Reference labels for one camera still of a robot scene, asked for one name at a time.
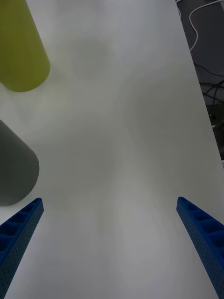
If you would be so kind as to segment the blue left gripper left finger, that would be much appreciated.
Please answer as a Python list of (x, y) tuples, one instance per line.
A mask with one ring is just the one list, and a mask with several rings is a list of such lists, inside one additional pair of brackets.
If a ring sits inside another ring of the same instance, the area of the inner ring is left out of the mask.
[(36, 198), (0, 226), (0, 298), (9, 289), (21, 259), (44, 212)]

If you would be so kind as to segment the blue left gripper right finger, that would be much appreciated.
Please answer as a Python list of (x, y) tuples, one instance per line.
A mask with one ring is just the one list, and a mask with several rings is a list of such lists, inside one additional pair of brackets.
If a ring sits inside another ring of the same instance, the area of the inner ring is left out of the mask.
[(217, 296), (224, 298), (224, 226), (205, 211), (179, 197), (176, 210), (195, 246)]

